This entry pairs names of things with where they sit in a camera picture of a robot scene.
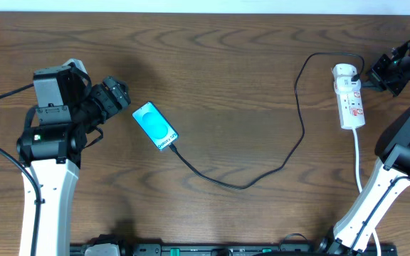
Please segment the turquoise screen smartphone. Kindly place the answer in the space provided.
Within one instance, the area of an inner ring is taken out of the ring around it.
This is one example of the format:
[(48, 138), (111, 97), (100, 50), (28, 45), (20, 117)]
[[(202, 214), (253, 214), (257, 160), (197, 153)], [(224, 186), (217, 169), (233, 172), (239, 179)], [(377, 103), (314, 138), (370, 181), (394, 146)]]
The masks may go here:
[(153, 102), (146, 102), (132, 116), (160, 151), (179, 138), (177, 131)]

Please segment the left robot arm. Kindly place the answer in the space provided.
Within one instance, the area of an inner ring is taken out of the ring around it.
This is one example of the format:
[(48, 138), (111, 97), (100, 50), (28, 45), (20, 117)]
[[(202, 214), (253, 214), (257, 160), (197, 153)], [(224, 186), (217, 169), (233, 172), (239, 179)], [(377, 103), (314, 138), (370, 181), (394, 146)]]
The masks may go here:
[(111, 76), (92, 84), (78, 60), (34, 72), (38, 104), (16, 143), (23, 178), (20, 255), (69, 255), (73, 195), (87, 135), (130, 105), (128, 86)]

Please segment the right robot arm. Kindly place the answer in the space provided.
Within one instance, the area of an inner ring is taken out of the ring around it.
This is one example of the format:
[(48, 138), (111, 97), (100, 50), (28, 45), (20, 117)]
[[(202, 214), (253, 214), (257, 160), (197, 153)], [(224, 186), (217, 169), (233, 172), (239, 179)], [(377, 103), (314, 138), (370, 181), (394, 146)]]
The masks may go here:
[[(398, 96), (410, 81), (410, 39), (382, 55), (366, 72), (363, 86)], [(363, 255), (370, 235), (391, 204), (410, 186), (410, 107), (378, 139), (374, 170), (362, 192), (325, 237), (318, 255)]]

